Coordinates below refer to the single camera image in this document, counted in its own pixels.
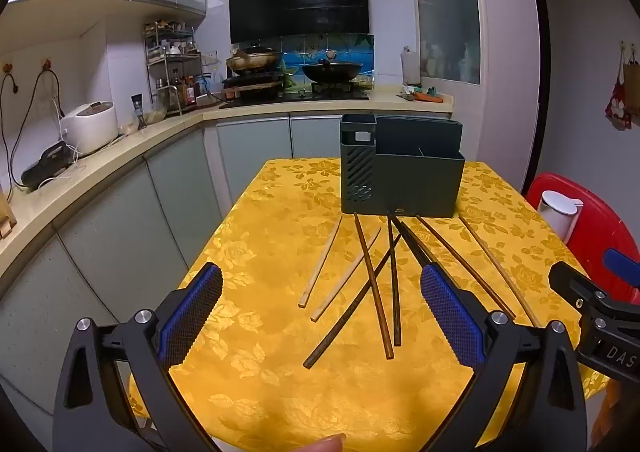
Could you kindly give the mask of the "person's hand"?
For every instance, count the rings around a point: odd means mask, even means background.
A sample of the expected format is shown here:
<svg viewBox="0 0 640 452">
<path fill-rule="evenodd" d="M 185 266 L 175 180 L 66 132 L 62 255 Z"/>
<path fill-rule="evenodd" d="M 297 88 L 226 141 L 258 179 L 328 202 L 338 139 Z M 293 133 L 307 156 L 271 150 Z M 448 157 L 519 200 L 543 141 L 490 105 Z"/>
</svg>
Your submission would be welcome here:
<svg viewBox="0 0 640 452">
<path fill-rule="evenodd" d="M 337 434 L 306 444 L 292 452 L 342 452 L 345 441 L 345 434 Z"/>
</svg>

